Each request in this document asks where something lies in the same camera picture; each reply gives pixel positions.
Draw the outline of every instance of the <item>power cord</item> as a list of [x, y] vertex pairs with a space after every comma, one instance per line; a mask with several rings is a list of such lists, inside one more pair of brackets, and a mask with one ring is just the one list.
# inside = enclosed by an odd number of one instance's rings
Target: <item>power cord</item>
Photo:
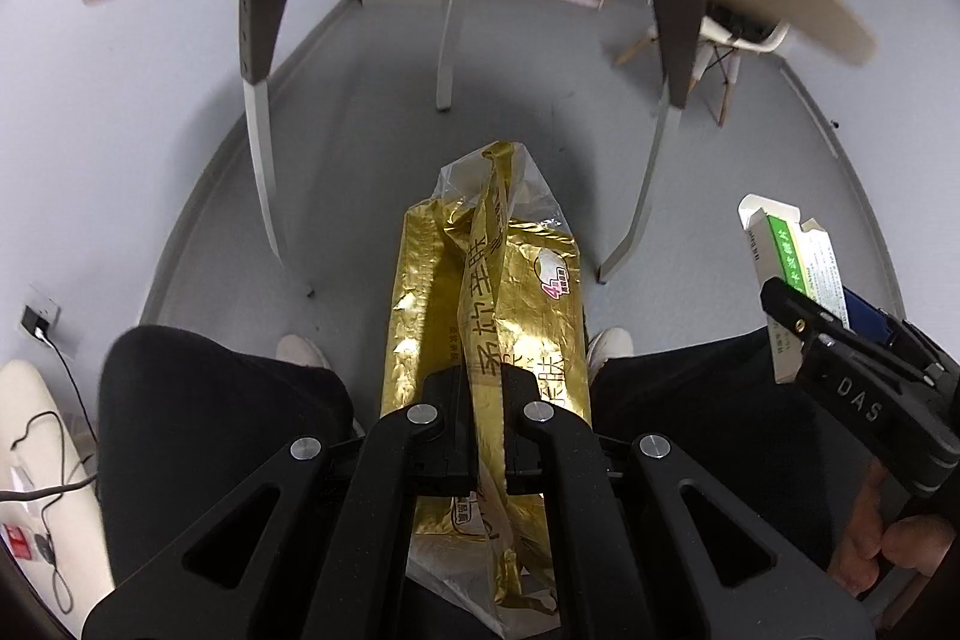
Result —
[[[37, 413], [36, 415], [32, 416], [30, 420], [27, 421], [27, 426], [23, 434], [11, 442], [10, 450], [16, 450], [16, 447], [18, 447], [19, 444], [24, 442], [27, 437], [30, 437], [30, 430], [35, 421], [40, 420], [40, 418], [44, 418], [48, 415], [53, 416], [56, 419], [56, 423], [59, 424], [59, 435], [61, 436], [61, 485], [53, 486], [51, 488], [42, 488], [37, 491], [0, 491], [0, 501], [34, 501], [38, 499], [45, 499], [46, 497], [50, 496], [56, 496], [56, 499], [53, 501], [48, 501], [48, 503], [45, 504], [42, 509], [40, 509], [40, 522], [43, 524], [43, 530], [46, 533], [47, 547], [50, 550], [50, 558], [52, 560], [51, 564], [54, 568], [53, 574], [51, 574], [51, 586], [54, 592], [54, 599], [56, 600], [56, 607], [59, 608], [59, 611], [65, 616], [73, 611], [73, 592], [70, 591], [70, 586], [67, 585], [67, 582], [64, 579], [64, 574], [59, 571], [59, 562], [56, 558], [54, 537], [53, 533], [50, 531], [50, 524], [47, 521], [47, 510], [51, 509], [51, 507], [54, 506], [54, 504], [56, 504], [58, 501], [61, 501], [61, 499], [64, 499], [64, 494], [67, 492], [77, 491], [87, 485], [90, 485], [91, 482], [94, 482], [94, 480], [97, 479], [97, 475], [94, 473], [85, 480], [80, 480], [80, 482], [69, 482], [74, 474], [76, 474], [77, 470], [80, 469], [80, 466], [87, 463], [90, 458], [93, 458], [94, 453], [90, 453], [90, 455], [84, 458], [83, 461], [78, 461], [74, 468], [70, 470], [70, 474], [66, 475], [66, 427], [64, 426], [64, 421], [62, 421], [61, 417], [56, 413], [56, 410], [43, 410], [43, 413]], [[61, 600], [61, 589], [58, 588], [58, 581], [59, 585], [62, 587], [62, 590], [66, 592], [67, 602], [65, 606], [64, 602]]]
[[39, 323], [37, 323], [37, 325], [34, 327], [34, 336], [47, 347], [53, 348], [54, 353], [56, 353], [56, 357], [61, 360], [61, 365], [64, 365], [66, 376], [70, 378], [70, 384], [73, 386], [73, 392], [77, 394], [77, 401], [80, 403], [80, 411], [83, 413], [83, 420], [86, 421], [86, 427], [90, 429], [90, 437], [93, 437], [93, 443], [95, 445], [99, 445], [100, 442], [97, 439], [96, 432], [93, 431], [93, 424], [90, 423], [90, 416], [86, 412], [86, 405], [83, 403], [83, 397], [80, 396], [80, 389], [77, 387], [77, 381], [73, 379], [73, 372], [71, 372], [70, 367], [67, 366], [66, 359], [64, 359], [64, 354], [59, 352], [59, 347], [56, 347], [54, 341], [47, 335], [46, 329], [41, 328]]

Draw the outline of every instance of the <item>gray table leg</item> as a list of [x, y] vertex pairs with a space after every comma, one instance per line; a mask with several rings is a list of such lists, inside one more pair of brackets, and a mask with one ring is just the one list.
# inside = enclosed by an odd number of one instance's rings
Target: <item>gray table leg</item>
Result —
[[656, 184], [664, 177], [661, 156], [669, 150], [677, 135], [680, 115], [690, 92], [690, 73], [700, 37], [700, 21], [707, 0], [653, 0], [656, 33], [661, 47], [661, 68], [664, 70], [664, 93], [656, 108], [654, 143], [643, 172], [640, 197], [634, 210], [627, 236], [618, 244], [597, 272], [597, 279], [606, 283], [613, 272], [637, 250], [650, 218]]
[[662, 156], [664, 156], [665, 151], [671, 148], [677, 137], [680, 115], [682, 114], [683, 109], [670, 103], [669, 87], [664, 83], [664, 93], [661, 95], [658, 108], [656, 108], [654, 143], [650, 148], [650, 155], [647, 157], [646, 170], [643, 172], [643, 184], [640, 186], [640, 197], [637, 199], [634, 219], [630, 223], [630, 228], [627, 229], [627, 236], [613, 250], [610, 258], [607, 258], [600, 265], [597, 279], [602, 283], [610, 280], [613, 272], [616, 272], [637, 250], [637, 245], [640, 245], [640, 239], [643, 237], [643, 231], [647, 227], [647, 220], [650, 218], [650, 211], [653, 207], [656, 185], [664, 179]]
[[[260, 199], [260, 211], [270, 249], [290, 270], [289, 255], [280, 226], [277, 204], [277, 177], [270, 129], [270, 97], [267, 76], [274, 60], [277, 34], [287, 0], [240, 0], [240, 73], [243, 76], [247, 132], [253, 159], [253, 175]], [[313, 292], [302, 283], [306, 295]]]
[[441, 112], [448, 110], [453, 102], [453, 61], [457, 56], [469, 4], [470, 0], [449, 0], [446, 6], [440, 61], [437, 65], [437, 109]]

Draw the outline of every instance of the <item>wall outlet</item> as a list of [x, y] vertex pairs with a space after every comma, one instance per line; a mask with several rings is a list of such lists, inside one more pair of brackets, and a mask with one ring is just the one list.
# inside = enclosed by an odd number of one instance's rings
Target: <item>wall outlet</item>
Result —
[[[54, 330], [56, 327], [56, 319], [59, 318], [59, 304], [56, 304], [53, 299], [45, 295], [41, 290], [37, 290], [36, 287], [30, 286], [27, 288], [27, 293], [23, 297], [23, 305], [24, 307], [29, 307], [42, 319], [47, 321], [47, 323], [50, 324], [49, 330]], [[22, 310], [17, 313], [18, 326], [20, 325], [20, 316], [22, 316], [22, 314]]]

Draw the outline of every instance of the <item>person's knee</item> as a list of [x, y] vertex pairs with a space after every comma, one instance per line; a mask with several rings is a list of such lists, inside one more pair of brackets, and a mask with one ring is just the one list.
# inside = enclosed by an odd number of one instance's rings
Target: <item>person's knee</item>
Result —
[[179, 350], [186, 333], [169, 326], [136, 326], [114, 341], [100, 377], [104, 399], [138, 394], [164, 372], [164, 358]]

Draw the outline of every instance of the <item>white sneaker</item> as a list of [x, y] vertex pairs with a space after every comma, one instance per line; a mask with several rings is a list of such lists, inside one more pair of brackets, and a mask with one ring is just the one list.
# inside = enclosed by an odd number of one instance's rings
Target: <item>white sneaker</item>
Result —
[[288, 333], [277, 343], [277, 360], [295, 363], [297, 366], [330, 369], [330, 362], [326, 360], [323, 351], [320, 351], [320, 348], [309, 339], [304, 339], [295, 333]]
[[619, 326], [604, 329], [590, 340], [587, 348], [587, 379], [593, 383], [597, 372], [609, 360], [626, 359], [635, 355], [634, 340], [630, 332]]

